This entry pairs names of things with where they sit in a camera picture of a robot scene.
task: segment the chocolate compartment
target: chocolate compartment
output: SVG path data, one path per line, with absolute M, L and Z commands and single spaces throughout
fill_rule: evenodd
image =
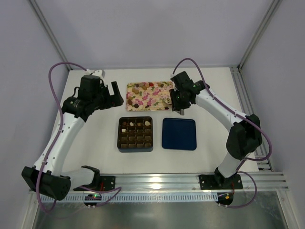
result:
M 151 152 L 153 150 L 153 119 L 122 117 L 119 119 L 117 147 L 120 152 Z

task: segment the floral cloth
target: floral cloth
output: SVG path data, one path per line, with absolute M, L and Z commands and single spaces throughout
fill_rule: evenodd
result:
M 169 90 L 172 82 L 140 82 L 127 84 L 127 111 L 157 111 L 172 108 Z

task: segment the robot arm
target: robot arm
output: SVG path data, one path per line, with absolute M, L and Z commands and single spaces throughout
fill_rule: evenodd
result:
M 215 101 L 214 97 L 218 99 L 219 97 L 211 89 L 210 91 L 214 97 L 210 96 L 202 81 L 194 83 L 186 72 L 172 77 L 172 81 L 176 87 L 176 90 L 170 90 L 173 111 L 179 112 L 189 108 L 191 104 L 197 104 L 213 115 L 228 130 L 229 136 L 226 143 L 228 152 L 223 162 L 215 170 L 215 181 L 220 187 L 226 186 L 230 183 L 230 178 L 236 174 L 236 170 L 243 159 L 262 143 L 261 133 Z M 235 114 L 239 114 L 260 126 L 259 118 L 256 115 L 247 116 L 245 113 L 232 108 L 223 100 L 221 102 L 235 111 Z
M 96 74 L 83 76 L 80 87 L 76 87 L 79 88 L 77 98 L 74 95 L 69 97 L 62 106 L 63 127 L 45 162 L 40 185 L 40 193 L 55 200 L 64 199 L 69 190 L 79 186 L 95 189 L 100 184 L 100 172 L 93 167 L 82 166 L 82 168 L 75 171 L 62 172 L 67 153 L 88 117 L 96 110 L 109 109 L 123 104 L 117 83 L 111 83 L 114 94 L 110 95 L 109 87 L 101 79 L 103 71 L 98 70 L 97 72 Z M 58 123 L 49 143 L 42 155 L 34 163 L 34 166 L 32 168 L 25 167 L 22 171 L 22 177 L 33 191 L 36 191 L 38 172 L 44 161 L 45 154 L 59 128 L 60 124 Z

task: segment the blue tray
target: blue tray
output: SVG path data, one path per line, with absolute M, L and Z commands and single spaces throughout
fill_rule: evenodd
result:
M 196 122 L 193 119 L 163 119 L 162 147 L 195 150 L 197 148 Z

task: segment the pink flower pattern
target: pink flower pattern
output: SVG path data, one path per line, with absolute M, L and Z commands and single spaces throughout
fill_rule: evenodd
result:
M 129 105 L 126 100 L 126 109 L 127 111 L 140 111 L 138 108 L 134 107 L 134 104 L 143 105 L 141 111 L 145 110 L 165 110 L 164 101 L 170 99 L 169 90 L 173 89 L 172 82 L 152 82 L 153 87 L 150 86 L 147 90 L 142 89 L 141 87 L 136 87 L 136 83 L 129 83 L 127 85 L 126 98 L 133 97 L 133 105 Z M 135 94 L 132 90 L 137 89 L 140 93 Z
M 136 99 L 136 101 L 137 101 L 137 104 L 138 104 L 138 105 L 143 105 L 143 102 L 140 101 L 139 99 Z

